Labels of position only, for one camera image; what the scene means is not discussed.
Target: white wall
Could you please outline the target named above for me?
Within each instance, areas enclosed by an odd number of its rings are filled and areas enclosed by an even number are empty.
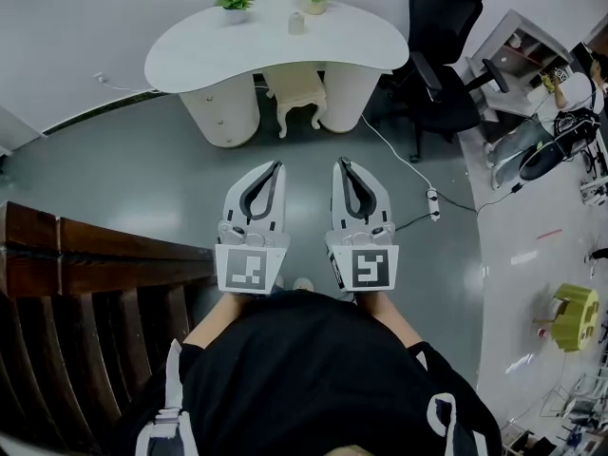
[[[40,134],[0,106],[0,153],[12,152]]]
[[[143,62],[154,41],[213,1],[0,0],[0,103],[43,131],[130,94],[99,85],[91,77],[97,72],[103,71],[114,86],[146,89]],[[379,14],[407,34],[408,0],[341,1]],[[465,55],[477,49],[510,8],[568,48],[585,38],[608,12],[608,0],[484,3]],[[464,63],[457,68],[463,70]]]

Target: white stool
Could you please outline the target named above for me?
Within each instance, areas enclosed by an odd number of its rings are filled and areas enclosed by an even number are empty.
[[[293,63],[264,68],[264,79],[268,85],[266,96],[276,96],[276,119],[281,125],[278,136],[287,135],[287,112],[295,106],[316,105],[313,128],[318,130],[319,118],[327,109],[325,87],[312,63]]]

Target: table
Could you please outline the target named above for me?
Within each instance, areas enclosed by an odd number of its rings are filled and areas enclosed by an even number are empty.
[[[284,63],[325,65],[327,111],[320,122],[334,132],[357,124],[383,73],[404,65],[408,44],[387,21],[331,2],[305,16],[306,31],[291,35],[289,16],[302,0],[256,0],[245,22],[229,25],[212,7],[170,28],[145,60],[149,84],[178,93],[205,138],[219,147],[247,142],[259,125],[253,73]]]

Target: strap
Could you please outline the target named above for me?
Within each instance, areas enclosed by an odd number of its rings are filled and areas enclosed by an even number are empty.
[[[197,456],[197,446],[190,426],[190,416],[181,410],[183,391],[180,380],[181,346],[177,340],[171,343],[167,356],[164,408],[140,431],[135,449],[136,456],[147,456],[151,439],[174,439],[180,431],[186,456]]]
[[[485,436],[473,430],[473,438],[475,439],[475,446],[477,446],[478,456],[487,456],[487,442],[485,441]]]
[[[437,415],[437,401],[450,405],[449,424],[444,426],[444,423],[439,420]],[[446,454],[445,456],[454,456],[454,428],[456,427],[456,399],[451,393],[438,393],[433,395],[428,402],[427,421],[430,427],[438,436],[446,438]]]
[[[164,386],[164,408],[181,410],[183,393],[180,380],[180,353],[181,346],[177,339],[171,343],[171,349],[167,356],[165,369],[166,384]]]
[[[589,78],[589,82],[591,83],[591,111],[596,112],[596,95],[598,91],[596,90],[596,84],[593,82],[591,78]]]

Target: small cup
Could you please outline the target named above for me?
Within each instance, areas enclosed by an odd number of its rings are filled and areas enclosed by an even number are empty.
[[[289,22],[287,30],[292,35],[299,35],[304,33],[304,15],[300,12],[294,12],[289,16]]]
[[[509,37],[508,43],[512,48],[519,49],[522,45],[522,38],[518,34],[514,33],[511,37]]]

